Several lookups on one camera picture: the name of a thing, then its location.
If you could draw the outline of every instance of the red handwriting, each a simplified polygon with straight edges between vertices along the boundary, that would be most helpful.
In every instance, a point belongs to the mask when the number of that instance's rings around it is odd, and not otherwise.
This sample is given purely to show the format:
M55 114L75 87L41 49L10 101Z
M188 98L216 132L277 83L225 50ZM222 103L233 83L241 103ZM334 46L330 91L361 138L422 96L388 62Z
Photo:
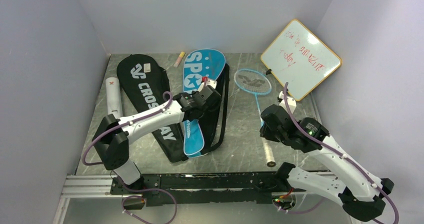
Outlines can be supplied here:
M291 67L292 65L294 65L296 63L296 61L293 59L293 52L292 53L287 53L283 49L281 49L280 50L280 54L282 52L284 52L284 59L288 62L288 66L286 68L289 68L289 67Z
M293 40L293 38L295 37L295 33L292 31L292 30L288 30L288 31L286 31L285 32L285 34L284 34L287 38L289 38L289 39L292 39ZM294 46L295 47L297 47L298 46L298 44L300 44L301 43L301 39L299 38L299 35L296 35L297 36L297 38L296 38L296 40L294 41ZM319 58L318 57L316 57L313 53L312 53L312 51L310 50L310 49L307 49L305 46L302 46L300 49L299 49L299 52L301 52L301 55L302 56L305 56L305 57L307 57L307 61L310 63L310 64L312 64L312 67L315 69L315 71L320 71L322 68L325 68L326 66L325 65L323 65L323 64L321 64L321 63L319 63ZM286 60L286 62L288 63L288 66L287 67L285 67L285 68L283 68L281 71L283 71L283 70L285 70L285 69L287 69L287 68L289 68L289 67L291 67L292 65L294 65L295 63L296 63L296 61L294 60L294 58L293 58L293 52L292 53L287 53L287 52L285 52L285 50L283 50L283 49L281 49L280 50L280 55L282 54L282 53L284 53L284 59Z
M301 40L299 39L299 36L298 36L296 38L296 41L294 42L294 46L297 47L299 43L301 43Z
M293 39L293 37L295 36L295 34L291 30L288 30L288 31L285 32L285 36L288 37L288 38L290 38L290 39Z
M306 47L302 46L299 49L299 52L302 52L302 55L307 57L307 61L312 64L312 66L315 68L315 71L319 71L321 68L325 67L325 65L317 62L319 58L314 56L312 53L310 54L311 50L308 50Z

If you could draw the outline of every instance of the bag strap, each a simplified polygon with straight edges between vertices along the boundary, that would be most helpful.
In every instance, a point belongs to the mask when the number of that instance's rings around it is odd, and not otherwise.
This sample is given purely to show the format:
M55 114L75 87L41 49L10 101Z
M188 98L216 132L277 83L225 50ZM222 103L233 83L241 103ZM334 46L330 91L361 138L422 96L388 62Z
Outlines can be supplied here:
M215 151L217 148L221 146L221 144L224 141L224 135L225 135L225 129L227 124L227 106L228 106L228 89L229 89L229 83L230 83L230 66L226 63L224 67L224 73L225 75L225 90L224 90L224 102L222 107L222 123L221 123L221 132L219 134L219 140L214 145L211 145L209 148L204 148L200 151L202 155Z

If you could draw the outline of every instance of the metal table surface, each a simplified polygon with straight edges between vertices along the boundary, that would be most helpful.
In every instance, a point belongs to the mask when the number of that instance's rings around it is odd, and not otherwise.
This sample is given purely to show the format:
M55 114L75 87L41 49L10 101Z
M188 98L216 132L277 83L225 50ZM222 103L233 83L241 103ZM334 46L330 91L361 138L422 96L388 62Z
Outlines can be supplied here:
M175 68L173 64L179 53L147 54L153 57L157 63L167 70L171 92L182 92L183 63ZM230 83L228 93L228 112L224 141L217 150L205 156L191 158L184 162L171 163L163 153L159 144L152 134L148 134L134 142L129 147L130 159L135 162L141 173L165 174L165 173L225 173L225 172L260 172L276 171L283 162L293 163L306 171L326 171L327 168L308 157L301 151L293 150L282 143L271 142L277 165L267 167L265 165L265 153L259 136L261 125L254 95L240 90L233 81L236 70L250 68L265 73L267 68L261 62L261 53L224 53L226 63L230 66ZM100 121L107 113L105 79L116 77L116 68L120 61L129 54L112 54L104 75L103 84L99 91L94 114L85 139L83 150L91 142ZM263 111L266 107L277 102L277 96L283 87L273 75L267 76L272 84L272 91L266 96L259 96L259 105ZM122 110L124 116L137 113L127 95L121 90ZM319 120L312 96L309 94L302 101L297 102L294 116L297 120L312 117ZM215 139L219 137L220 127L216 130ZM88 162L100 161L94 148L87 155ZM110 171L103 165L85 166L79 162L77 175L105 175Z

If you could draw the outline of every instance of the whiteboard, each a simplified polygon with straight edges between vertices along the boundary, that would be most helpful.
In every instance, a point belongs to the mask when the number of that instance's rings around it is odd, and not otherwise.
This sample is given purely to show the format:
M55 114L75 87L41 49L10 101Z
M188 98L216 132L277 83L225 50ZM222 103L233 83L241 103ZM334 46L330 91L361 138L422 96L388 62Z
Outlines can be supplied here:
M263 64L296 101L342 65L330 50L299 20L293 19L260 56Z

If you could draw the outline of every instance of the black metal bracket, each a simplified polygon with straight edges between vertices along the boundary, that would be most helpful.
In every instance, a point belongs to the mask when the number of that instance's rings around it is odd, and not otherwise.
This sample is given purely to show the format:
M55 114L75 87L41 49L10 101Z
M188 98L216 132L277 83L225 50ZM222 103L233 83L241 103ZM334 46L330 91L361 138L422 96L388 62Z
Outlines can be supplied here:
M256 202L271 204L273 192L288 192L290 188L280 185L274 171L231 172L208 174L143 174L143 181L133 183L129 188L141 190L161 188L171 193L179 204ZM112 195L131 195L114 178L110 189ZM148 199L147 206L155 207L172 204L173 201L163 192L143 193Z
M144 174L142 178L128 186L132 190L143 190L151 188L161 188L161 175L159 174ZM159 191L151 191L152 194L158 194ZM111 195L129 195L137 194L137 192L128 191L117 179L113 178L112 186L110 187Z

